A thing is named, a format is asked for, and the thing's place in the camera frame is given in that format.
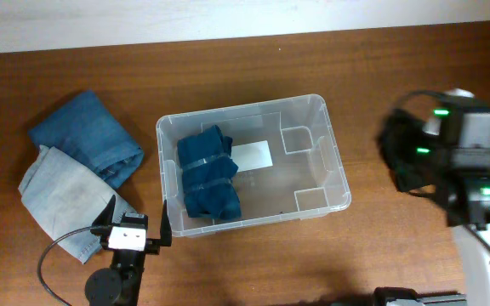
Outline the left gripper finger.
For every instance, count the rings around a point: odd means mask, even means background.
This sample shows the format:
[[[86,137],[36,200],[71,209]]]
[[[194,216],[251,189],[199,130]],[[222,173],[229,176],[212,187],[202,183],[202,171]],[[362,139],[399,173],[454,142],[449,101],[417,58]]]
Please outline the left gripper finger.
[[[160,240],[159,245],[161,247],[170,247],[172,246],[173,232],[171,228],[171,224],[168,217],[168,202],[164,201],[162,207],[162,217],[160,224]]]
[[[113,195],[108,201],[105,208],[101,211],[98,217],[93,221],[92,226],[109,226],[113,223],[113,214],[116,205],[116,196]]]

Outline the light blue jeans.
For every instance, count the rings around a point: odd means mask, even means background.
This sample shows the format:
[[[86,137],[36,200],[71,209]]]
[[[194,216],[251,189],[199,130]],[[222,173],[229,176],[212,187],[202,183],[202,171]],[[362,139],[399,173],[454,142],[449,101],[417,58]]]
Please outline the light blue jeans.
[[[113,221],[120,222],[130,206],[89,168],[55,147],[41,145],[37,159],[19,185],[21,201],[51,239],[90,226],[111,198]]]

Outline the blue taped cloth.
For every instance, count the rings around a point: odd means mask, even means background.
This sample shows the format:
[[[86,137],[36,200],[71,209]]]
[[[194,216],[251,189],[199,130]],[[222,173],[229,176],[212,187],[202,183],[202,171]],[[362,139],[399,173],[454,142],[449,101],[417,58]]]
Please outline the blue taped cloth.
[[[231,159],[233,138],[217,125],[177,143],[182,185],[190,218],[228,221],[242,216],[233,178],[238,165]]]

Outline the dark blue jeans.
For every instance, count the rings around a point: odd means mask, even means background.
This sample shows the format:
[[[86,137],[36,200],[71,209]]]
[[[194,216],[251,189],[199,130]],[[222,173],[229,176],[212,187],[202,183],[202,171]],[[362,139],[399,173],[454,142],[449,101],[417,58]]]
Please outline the dark blue jeans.
[[[33,144],[55,147],[118,189],[145,152],[91,90],[84,91],[28,131]]]

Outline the black cloth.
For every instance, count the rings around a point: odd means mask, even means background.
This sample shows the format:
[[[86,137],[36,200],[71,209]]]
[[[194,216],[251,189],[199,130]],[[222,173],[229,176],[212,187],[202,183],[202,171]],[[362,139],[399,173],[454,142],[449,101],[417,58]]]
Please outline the black cloth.
[[[412,113],[395,108],[384,118],[376,144],[398,192],[433,200],[435,192],[424,187],[435,183],[433,160],[441,142],[424,130],[425,124]]]

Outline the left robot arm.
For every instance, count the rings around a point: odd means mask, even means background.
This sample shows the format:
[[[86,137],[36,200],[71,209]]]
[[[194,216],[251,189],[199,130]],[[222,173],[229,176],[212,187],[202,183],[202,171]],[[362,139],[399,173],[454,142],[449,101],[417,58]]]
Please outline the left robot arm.
[[[126,212],[118,223],[113,221],[116,198],[112,197],[93,221],[90,232],[100,238],[103,250],[112,252],[111,264],[88,278],[85,297],[91,305],[136,306],[139,301],[145,257],[157,255],[162,247],[172,245],[168,209],[162,210],[160,237],[147,236],[148,217]]]

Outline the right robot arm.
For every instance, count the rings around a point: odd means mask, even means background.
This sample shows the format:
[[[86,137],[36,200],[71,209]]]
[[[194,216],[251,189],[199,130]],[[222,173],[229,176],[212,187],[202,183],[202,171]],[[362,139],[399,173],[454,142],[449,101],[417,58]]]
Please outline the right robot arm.
[[[414,90],[376,138],[396,189],[432,201],[459,250],[466,305],[490,305],[490,106],[474,94]]]

